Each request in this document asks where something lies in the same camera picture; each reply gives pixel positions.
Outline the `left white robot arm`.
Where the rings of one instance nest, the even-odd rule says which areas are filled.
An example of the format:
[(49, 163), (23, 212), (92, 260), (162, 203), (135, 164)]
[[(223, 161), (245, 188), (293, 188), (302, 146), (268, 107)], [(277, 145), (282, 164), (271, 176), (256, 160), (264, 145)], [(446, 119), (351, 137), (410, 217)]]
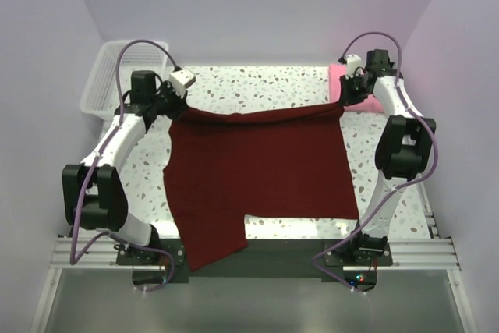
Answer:
[(130, 213), (119, 174), (158, 117), (176, 120), (187, 109), (187, 89), (195, 81), (187, 68), (175, 69), (167, 80), (150, 70), (132, 72), (131, 87), (121, 95), (104, 137), (80, 163), (62, 170), (65, 218), (74, 236), (82, 228), (108, 233), (134, 244), (133, 253), (143, 264), (160, 259), (157, 231)]

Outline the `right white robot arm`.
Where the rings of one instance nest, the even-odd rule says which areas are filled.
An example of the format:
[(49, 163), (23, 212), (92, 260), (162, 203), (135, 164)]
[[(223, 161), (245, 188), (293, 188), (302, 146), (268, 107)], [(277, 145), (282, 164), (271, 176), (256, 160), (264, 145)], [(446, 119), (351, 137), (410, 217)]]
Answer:
[(374, 155), (378, 177), (369, 205), (352, 234), (331, 250), (336, 257), (364, 265), (384, 254), (398, 202), (426, 170), (436, 122), (414, 107), (386, 50), (369, 51), (365, 62), (354, 54), (343, 55), (339, 62), (346, 68), (339, 79), (339, 103), (356, 105), (372, 95), (387, 119)]

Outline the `dark red t shirt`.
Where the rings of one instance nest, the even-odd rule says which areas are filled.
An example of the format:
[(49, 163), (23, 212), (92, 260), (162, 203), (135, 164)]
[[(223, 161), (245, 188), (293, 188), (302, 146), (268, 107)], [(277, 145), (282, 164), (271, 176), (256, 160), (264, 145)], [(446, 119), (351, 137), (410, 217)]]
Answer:
[(191, 270), (244, 249), (246, 216), (359, 218), (343, 112), (333, 103), (230, 115), (189, 108), (171, 124), (165, 192)]

